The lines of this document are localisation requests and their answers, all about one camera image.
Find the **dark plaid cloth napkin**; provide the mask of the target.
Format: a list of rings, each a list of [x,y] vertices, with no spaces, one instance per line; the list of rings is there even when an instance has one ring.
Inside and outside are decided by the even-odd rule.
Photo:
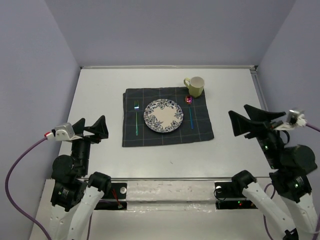
[[[165,145],[189,144],[205,142],[214,139],[212,123],[206,103],[206,95],[202,94],[192,100],[191,111],[194,128],[191,129],[189,106],[185,97],[189,94],[186,87],[161,87],[161,88],[128,88],[123,93],[123,126],[122,146],[154,147]],[[169,99],[176,102],[184,113],[180,127],[169,133],[158,133],[144,122],[144,110],[152,101]],[[138,100],[138,136],[136,136],[136,112],[134,102]]]

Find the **iridescent fork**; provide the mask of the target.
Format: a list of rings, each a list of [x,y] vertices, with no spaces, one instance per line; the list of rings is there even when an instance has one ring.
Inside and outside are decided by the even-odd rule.
[[[135,135],[139,135],[139,126],[138,126],[138,112],[140,110],[139,101],[134,101],[134,110],[135,110]]]

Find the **iridescent spoon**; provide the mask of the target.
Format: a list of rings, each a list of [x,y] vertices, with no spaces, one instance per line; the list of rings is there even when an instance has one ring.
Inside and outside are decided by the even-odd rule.
[[[191,105],[192,105],[192,102],[193,102],[193,98],[192,98],[191,95],[187,95],[184,100],[188,104],[190,128],[193,129],[194,128],[194,124],[193,124],[193,116],[192,116],[192,110],[191,110]]]

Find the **cream yellow mug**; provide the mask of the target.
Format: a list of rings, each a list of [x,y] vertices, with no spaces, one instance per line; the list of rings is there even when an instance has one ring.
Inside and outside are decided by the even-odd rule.
[[[205,80],[203,78],[199,76],[185,78],[183,80],[183,83],[187,87],[189,94],[193,98],[198,98],[201,96],[205,86]]]

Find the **blue floral plate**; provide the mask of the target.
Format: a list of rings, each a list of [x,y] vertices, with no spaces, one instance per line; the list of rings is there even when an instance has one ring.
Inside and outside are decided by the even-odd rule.
[[[160,98],[149,103],[143,112],[144,123],[157,133],[170,133],[182,124],[184,113],[173,100]]]

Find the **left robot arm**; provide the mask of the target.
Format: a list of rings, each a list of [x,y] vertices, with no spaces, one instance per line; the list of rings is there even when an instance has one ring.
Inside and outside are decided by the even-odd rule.
[[[104,115],[91,126],[81,118],[56,126],[45,136],[57,142],[70,142],[70,154],[56,157],[51,178],[54,188],[51,195],[51,216],[48,234],[53,240],[79,240],[98,202],[110,194],[111,177],[94,172],[88,181],[91,146],[109,137]]]

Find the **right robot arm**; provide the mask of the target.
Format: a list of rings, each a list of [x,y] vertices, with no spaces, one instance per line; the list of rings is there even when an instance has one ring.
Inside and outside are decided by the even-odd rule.
[[[320,217],[317,215],[312,187],[307,175],[317,169],[313,150],[306,145],[287,147],[280,133],[286,135],[297,127],[308,125],[304,112],[269,112],[244,105],[248,117],[230,110],[234,136],[257,139],[273,172],[269,173],[274,190],[285,203],[289,215],[283,212],[260,187],[247,170],[231,178],[230,190],[235,196],[245,196],[273,224],[283,240],[318,240]]]

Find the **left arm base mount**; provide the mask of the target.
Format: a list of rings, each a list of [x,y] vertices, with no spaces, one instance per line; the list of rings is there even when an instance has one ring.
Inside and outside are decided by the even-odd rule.
[[[113,182],[111,190],[99,200],[95,207],[97,211],[122,211],[127,209],[127,190],[126,182]]]

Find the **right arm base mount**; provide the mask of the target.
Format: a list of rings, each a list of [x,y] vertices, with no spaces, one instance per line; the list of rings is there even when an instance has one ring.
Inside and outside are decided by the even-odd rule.
[[[235,192],[232,182],[222,181],[214,183],[213,195],[216,210],[253,210],[256,205],[241,193]]]

